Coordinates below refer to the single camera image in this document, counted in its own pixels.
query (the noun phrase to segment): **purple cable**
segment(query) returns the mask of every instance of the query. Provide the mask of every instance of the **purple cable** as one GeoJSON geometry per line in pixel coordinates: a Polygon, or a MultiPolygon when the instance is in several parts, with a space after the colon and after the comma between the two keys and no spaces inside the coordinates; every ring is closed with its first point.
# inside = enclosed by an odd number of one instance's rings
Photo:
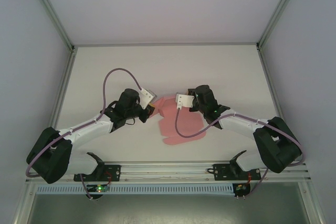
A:
{"type": "Polygon", "coordinates": [[[82,185],[84,187],[84,190],[86,192],[86,194],[88,195],[89,199],[92,200],[93,197],[90,195],[89,191],[88,191],[88,188],[86,187],[86,185],[84,184],[84,179],[83,179],[83,175],[79,174],[80,176],[80,180],[82,181],[82,185]]]}
{"type": "MultiPolygon", "coordinates": [[[[294,163],[294,164],[290,164],[288,166],[297,166],[297,165],[301,165],[304,161],[305,161],[305,158],[306,158],[306,154],[304,153],[303,149],[302,149],[302,146],[301,144],[296,140],[294,139],[293,137],[291,137],[290,135],[286,134],[285,132],[271,126],[271,125],[268,125],[267,123],[264,123],[264,122],[261,122],[257,119],[253,119],[253,118],[249,118],[248,116],[244,116],[244,115],[240,115],[240,114],[227,114],[227,115],[222,115],[220,116],[219,118],[217,118],[215,121],[213,121],[211,124],[209,124],[207,127],[205,127],[204,129],[200,130],[199,132],[195,133],[195,134],[192,134],[192,135],[189,135],[189,136],[185,136],[185,135],[182,135],[179,130],[177,129],[177,121],[179,119],[178,115],[180,113],[180,109],[177,109],[177,114],[176,114],[176,119],[175,119],[175,130],[176,132],[178,133],[179,136],[181,137],[184,137],[184,138],[191,138],[191,137],[195,137],[195,136],[198,136],[200,134],[202,134],[203,132],[207,131],[211,126],[213,126],[215,123],[217,123],[219,120],[221,119],[224,119],[224,118],[228,118],[230,116],[236,116],[238,118],[242,118],[242,119],[245,119],[247,121],[250,121],[250,122],[254,122],[254,123],[258,123],[258,124],[261,124],[265,127],[268,127],[270,128],[271,130],[274,130],[276,132],[278,132],[279,134],[283,135],[284,137],[286,137],[287,139],[291,140],[301,151],[302,153],[302,158],[300,161],[294,163]]],[[[266,174],[268,172],[268,168],[265,170],[265,173],[263,174],[263,176],[261,177],[261,179],[259,180],[259,182],[256,184],[256,186],[250,191],[250,193],[247,195],[251,195],[258,187],[259,185],[261,184],[261,182],[264,180],[266,174]]]]}
{"type": "MultiPolygon", "coordinates": [[[[115,68],[115,69],[112,69],[110,72],[108,72],[108,74],[106,75],[105,79],[104,79],[104,82],[103,82],[103,109],[100,113],[100,115],[97,117],[96,120],[99,120],[101,119],[101,117],[104,115],[104,112],[105,112],[105,108],[106,108],[106,94],[105,94],[105,87],[106,87],[106,81],[108,79],[108,77],[110,76],[110,74],[112,74],[113,72],[117,71],[117,70],[121,70],[121,71],[125,71],[126,73],[128,73],[132,78],[133,80],[135,81],[135,84],[138,86],[138,88],[141,90],[141,87],[138,83],[138,81],[136,80],[136,78],[134,77],[134,75],[128,71],[127,69],[124,69],[124,68],[115,68]]],[[[96,121],[93,120],[91,122],[88,122],[86,124],[83,124],[77,128],[74,128],[72,132],[75,132],[77,130],[80,130],[82,128],[85,128],[93,123],[95,123],[96,121]]],[[[54,145],[56,142],[58,142],[59,140],[61,140],[63,137],[65,136],[68,136],[70,135],[71,132],[68,131],[67,133],[64,133],[63,135],[59,136],[58,138],[52,140],[48,145],[46,145],[46,147],[44,147],[34,158],[33,160],[29,163],[27,169],[26,169],[26,176],[29,177],[29,178],[35,178],[35,177],[40,177],[40,175],[33,175],[31,174],[29,171],[30,169],[32,168],[32,166],[34,165],[34,163],[42,156],[42,154],[47,151],[52,145],[54,145]]]]}

